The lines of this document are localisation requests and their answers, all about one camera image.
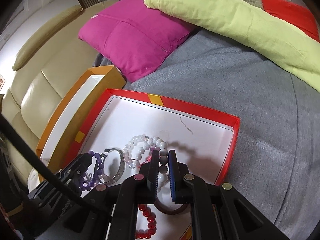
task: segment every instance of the pink pillow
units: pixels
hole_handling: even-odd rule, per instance
[[[195,28],[143,0],[121,0],[91,18],[79,38],[110,59],[131,82],[155,71]]]

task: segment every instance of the gray fabric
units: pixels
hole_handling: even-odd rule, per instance
[[[320,94],[254,50],[201,30],[125,89],[241,119],[226,181],[290,239],[320,219]]]

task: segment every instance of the white wall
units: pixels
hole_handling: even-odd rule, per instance
[[[78,0],[54,0],[36,11],[15,31],[0,50],[0,74],[5,79],[0,94],[5,94],[13,81],[15,72],[12,70],[12,66],[15,62],[16,55],[23,44],[37,29],[52,17],[65,9],[78,4]]]

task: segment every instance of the yellow tape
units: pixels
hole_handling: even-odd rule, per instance
[[[81,131],[79,131],[75,137],[75,141],[77,143],[81,143],[82,139],[84,138],[85,134]]]
[[[158,106],[164,106],[160,96],[148,94],[148,97],[149,97],[152,104],[158,105]]]

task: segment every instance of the black cable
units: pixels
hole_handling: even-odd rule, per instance
[[[102,210],[88,203],[83,198],[77,196],[71,189],[65,186],[42,162],[37,155],[30,149],[25,141],[18,135],[9,122],[0,115],[0,130],[6,138],[12,143],[18,152],[33,166],[39,174],[42,175],[51,185],[58,191],[66,195],[70,200],[77,203],[79,206],[89,208],[92,212],[99,213]]]

